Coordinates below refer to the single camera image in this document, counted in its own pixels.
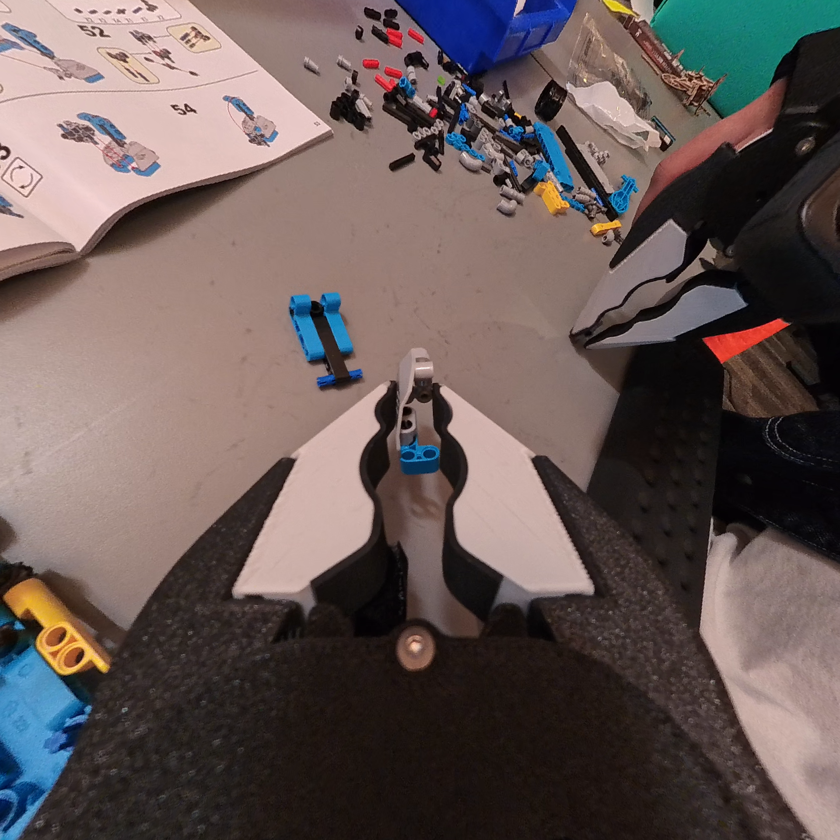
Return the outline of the pile of small brick parts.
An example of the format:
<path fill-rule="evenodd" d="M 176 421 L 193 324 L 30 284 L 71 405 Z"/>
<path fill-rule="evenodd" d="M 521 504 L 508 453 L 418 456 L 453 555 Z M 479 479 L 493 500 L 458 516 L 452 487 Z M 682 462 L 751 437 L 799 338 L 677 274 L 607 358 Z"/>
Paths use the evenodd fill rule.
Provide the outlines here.
<path fill-rule="evenodd" d="M 436 62 L 428 60 L 418 47 L 431 47 L 430 36 L 415 21 L 400 20 L 396 8 L 366 7 L 364 16 L 371 24 L 356 26 L 358 42 L 369 36 L 400 53 L 385 60 L 339 56 L 344 79 L 329 116 L 358 131 L 371 128 L 377 108 L 398 121 L 413 151 L 392 160 L 391 172 L 416 161 L 440 172 L 450 151 L 464 170 L 493 181 L 499 214 L 514 217 L 535 195 L 552 216 L 570 210 L 586 216 L 591 235 L 604 245 L 623 241 L 622 219 L 637 184 L 629 175 L 617 187 L 610 183 L 607 150 L 576 141 L 563 125 L 538 121 L 534 110 L 520 112 L 506 80 L 488 89 L 485 71 L 469 73 L 442 49 Z"/>

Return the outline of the blue beams black axle assembly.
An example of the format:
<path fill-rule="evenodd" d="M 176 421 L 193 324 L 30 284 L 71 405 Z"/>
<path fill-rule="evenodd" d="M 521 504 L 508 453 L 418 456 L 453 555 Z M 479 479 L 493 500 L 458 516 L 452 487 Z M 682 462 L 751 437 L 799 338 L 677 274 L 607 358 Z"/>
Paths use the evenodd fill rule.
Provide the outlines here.
<path fill-rule="evenodd" d="M 317 378 L 321 389 L 363 377 L 361 369 L 349 370 L 344 360 L 354 347 L 340 307 L 341 296 L 337 292 L 323 293 L 319 301 L 309 295 L 294 295 L 289 301 L 290 320 L 306 360 L 325 363 L 327 373 Z"/>

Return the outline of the grey desk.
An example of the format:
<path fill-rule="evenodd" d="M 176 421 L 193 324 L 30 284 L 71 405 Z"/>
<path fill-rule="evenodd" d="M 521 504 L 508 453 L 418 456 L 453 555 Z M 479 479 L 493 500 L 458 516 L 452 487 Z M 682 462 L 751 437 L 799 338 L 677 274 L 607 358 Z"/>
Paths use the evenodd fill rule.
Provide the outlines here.
<path fill-rule="evenodd" d="M 427 348 L 437 378 L 585 488 L 630 350 L 577 353 L 611 253 L 575 212 L 403 126 L 126 216 L 86 261 L 2 286 L 2 552 L 119 638 L 188 547 L 280 457 Z M 289 301 L 341 296 L 363 377 L 319 388 Z"/>

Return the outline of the teal container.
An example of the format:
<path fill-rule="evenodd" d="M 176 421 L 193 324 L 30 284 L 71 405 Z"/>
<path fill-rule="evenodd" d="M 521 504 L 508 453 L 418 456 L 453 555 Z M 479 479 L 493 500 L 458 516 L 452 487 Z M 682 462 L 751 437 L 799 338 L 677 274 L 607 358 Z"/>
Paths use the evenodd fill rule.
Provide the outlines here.
<path fill-rule="evenodd" d="M 651 26 L 684 68 L 725 77 L 710 103 L 727 117 L 767 90 L 799 38 L 839 26 L 839 2 L 665 1 Z"/>

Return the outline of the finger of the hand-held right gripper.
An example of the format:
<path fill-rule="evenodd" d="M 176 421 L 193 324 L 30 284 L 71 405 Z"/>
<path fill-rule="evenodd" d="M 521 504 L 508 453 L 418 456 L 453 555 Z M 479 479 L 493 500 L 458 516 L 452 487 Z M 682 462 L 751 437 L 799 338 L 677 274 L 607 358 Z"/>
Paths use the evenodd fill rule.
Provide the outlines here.
<path fill-rule="evenodd" d="M 740 312 L 749 305 L 738 272 L 702 272 L 666 302 L 646 308 L 624 324 L 583 341 L 587 350 L 672 343 L 680 337 Z"/>
<path fill-rule="evenodd" d="M 677 276 L 708 247 L 708 236 L 703 229 L 688 234 L 669 219 L 634 250 L 626 252 L 630 244 L 631 237 L 627 236 L 616 252 L 615 266 L 598 283 L 575 322 L 570 340 L 576 347 L 583 347 L 584 340 L 624 324 L 642 310 L 673 298 L 687 282 L 677 285 Z M 711 334 L 712 323 L 680 339 Z"/>

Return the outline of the dark denim jeans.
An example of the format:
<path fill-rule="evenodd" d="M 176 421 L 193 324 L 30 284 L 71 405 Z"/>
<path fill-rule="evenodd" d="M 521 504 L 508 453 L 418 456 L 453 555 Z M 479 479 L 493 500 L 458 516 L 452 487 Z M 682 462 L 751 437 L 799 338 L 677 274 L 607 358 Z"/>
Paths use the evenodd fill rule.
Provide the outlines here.
<path fill-rule="evenodd" d="M 839 412 L 723 413 L 712 505 L 839 561 Z"/>

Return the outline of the wooden model kit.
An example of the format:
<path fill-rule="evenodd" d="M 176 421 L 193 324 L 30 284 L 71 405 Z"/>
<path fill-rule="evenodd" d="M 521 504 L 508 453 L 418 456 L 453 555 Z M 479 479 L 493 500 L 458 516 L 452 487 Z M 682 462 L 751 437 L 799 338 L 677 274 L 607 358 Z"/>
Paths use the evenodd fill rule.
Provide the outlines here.
<path fill-rule="evenodd" d="M 719 89 L 727 74 L 717 79 L 708 77 L 705 68 L 691 70 L 681 62 L 684 50 L 672 52 L 659 38 L 650 24 L 635 14 L 620 14 L 623 27 L 642 50 L 643 58 L 658 74 L 659 78 L 679 98 L 687 109 L 695 114 L 706 111 L 706 102 Z"/>

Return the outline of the black rubber tire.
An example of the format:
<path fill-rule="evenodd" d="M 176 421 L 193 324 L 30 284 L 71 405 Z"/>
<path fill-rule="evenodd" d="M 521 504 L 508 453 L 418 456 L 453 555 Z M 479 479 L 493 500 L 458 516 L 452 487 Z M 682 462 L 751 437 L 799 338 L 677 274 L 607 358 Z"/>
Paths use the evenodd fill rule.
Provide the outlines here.
<path fill-rule="evenodd" d="M 550 123 L 555 120 L 565 104 L 568 91 L 555 79 L 549 79 L 534 104 L 534 115 L 538 121 Z"/>

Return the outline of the blue grey brick assembly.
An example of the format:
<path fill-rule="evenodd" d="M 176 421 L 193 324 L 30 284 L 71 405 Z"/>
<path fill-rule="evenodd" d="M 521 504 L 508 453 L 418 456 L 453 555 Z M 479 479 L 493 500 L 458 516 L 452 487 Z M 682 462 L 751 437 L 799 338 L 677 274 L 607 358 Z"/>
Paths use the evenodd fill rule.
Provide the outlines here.
<path fill-rule="evenodd" d="M 398 465 L 406 476 L 429 475 L 438 471 L 438 447 L 419 441 L 417 404 L 433 396 L 434 363 L 425 348 L 412 348 L 400 363 L 397 388 L 395 447 Z"/>

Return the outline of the blue yellow brick vehicle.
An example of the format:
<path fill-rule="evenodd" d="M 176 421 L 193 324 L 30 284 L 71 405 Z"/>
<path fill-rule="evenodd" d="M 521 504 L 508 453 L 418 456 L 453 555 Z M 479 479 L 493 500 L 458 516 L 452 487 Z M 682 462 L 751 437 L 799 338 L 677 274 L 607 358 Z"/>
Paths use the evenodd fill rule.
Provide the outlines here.
<path fill-rule="evenodd" d="M 1 562 L 1 838 L 19 838 L 55 786 L 111 659 L 23 563 Z"/>

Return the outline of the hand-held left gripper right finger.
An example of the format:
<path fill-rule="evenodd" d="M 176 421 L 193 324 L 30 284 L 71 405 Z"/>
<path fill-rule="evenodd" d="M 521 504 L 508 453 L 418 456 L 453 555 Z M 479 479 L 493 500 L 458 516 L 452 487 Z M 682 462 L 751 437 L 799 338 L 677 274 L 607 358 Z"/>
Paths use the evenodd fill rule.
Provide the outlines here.
<path fill-rule="evenodd" d="M 440 469 L 451 486 L 442 568 L 455 599 L 486 621 L 495 607 L 593 595 L 595 586 L 539 469 L 547 462 L 451 388 L 434 387 Z"/>

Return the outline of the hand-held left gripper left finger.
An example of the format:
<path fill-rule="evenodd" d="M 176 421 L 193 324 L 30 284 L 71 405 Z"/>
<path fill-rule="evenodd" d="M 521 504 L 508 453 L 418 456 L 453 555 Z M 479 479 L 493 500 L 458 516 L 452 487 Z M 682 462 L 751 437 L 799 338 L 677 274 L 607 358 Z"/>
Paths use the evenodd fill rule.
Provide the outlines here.
<path fill-rule="evenodd" d="M 372 601 L 389 564 L 376 488 L 390 465 L 395 423 L 396 384 L 385 382 L 292 454 L 233 597 Z"/>

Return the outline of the blue plastic bin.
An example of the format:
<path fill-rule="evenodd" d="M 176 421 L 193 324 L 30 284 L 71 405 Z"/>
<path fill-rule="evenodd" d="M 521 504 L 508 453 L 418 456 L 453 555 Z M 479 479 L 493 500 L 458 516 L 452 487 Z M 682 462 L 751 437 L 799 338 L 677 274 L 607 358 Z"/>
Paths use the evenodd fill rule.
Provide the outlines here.
<path fill-rule="evenodd" d="M 400 1 L 446 56 L 469 73 L 554 42 L 575 1 Z"/>

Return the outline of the clear plastic bag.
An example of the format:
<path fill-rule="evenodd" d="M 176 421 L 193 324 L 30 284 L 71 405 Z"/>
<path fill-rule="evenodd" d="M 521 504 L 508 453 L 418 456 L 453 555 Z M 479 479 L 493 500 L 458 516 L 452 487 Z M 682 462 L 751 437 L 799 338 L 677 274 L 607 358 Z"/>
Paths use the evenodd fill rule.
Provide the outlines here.
<path fill-rule="evenodd" d="M 652 101 L 646 88 L 590 14 L 572 51 L 566 87 L 575 105 L 619 143 L 643 151 L 660 147 L 659 132 L 647 120 Z"/>

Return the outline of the open instruction booklet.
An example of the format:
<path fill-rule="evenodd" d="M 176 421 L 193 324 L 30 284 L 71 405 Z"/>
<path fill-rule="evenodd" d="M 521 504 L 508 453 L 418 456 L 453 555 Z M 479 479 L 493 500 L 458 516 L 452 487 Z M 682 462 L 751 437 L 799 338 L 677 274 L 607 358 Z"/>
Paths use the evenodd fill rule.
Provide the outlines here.
<path fill-rule="evenodd" d="M 330 127 L 190 2 L 2 2 L 1 279 Z"/>

